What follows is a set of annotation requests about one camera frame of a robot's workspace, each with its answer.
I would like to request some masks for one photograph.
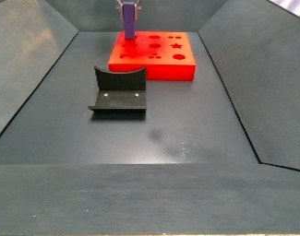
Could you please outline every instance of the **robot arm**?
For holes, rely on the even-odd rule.
[[[134,22],[136,21],[136,14],[140,10],[139,2],[140,0],[136,0],[135,2],[120,2],[120,0],[116,0],[118,2],[118,9],[120,12],[120,18],[123,20],[123,27],[124,27],[124,38],[128,40],[134,39]]]

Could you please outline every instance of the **gray wall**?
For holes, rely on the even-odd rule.
[[[45,0],[79,31],[120,31],[115,0]],[[197,31],[227,0],[146,0],[138,30]]]
[[[300,18],[227,0],[199,35],[261,162],[300,169]]]
[[[0,1],[0,133],[76,29],[43,1]]]

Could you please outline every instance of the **black bracket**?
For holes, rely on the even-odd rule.
[[[95,67],[99,87],[94,112],[146,112],[146,67],[127,73],[112,73]]]

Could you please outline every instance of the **red block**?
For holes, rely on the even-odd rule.
[[[108,70],[128,72],[147,68],[147,79],[193,81],[195,59],[182,32],[136,32],[134,40],[120,32],[108,60]]]

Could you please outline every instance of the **circular hole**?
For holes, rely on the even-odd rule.
[[[172,58],[174,58],[175,60],[183,60],[183,59],[185,59],[185,56],[183,56],[182,54],[174,54],[174,55],[172,55]]]
[[[158,35],[150,35],[150,39],[154,39],[154,40],[160,39],[160,36],[158,36]]]
[[[160,44],[158,44],[158,43],[151,43],[151,44],[150,44],[150,48],[160,48]]]

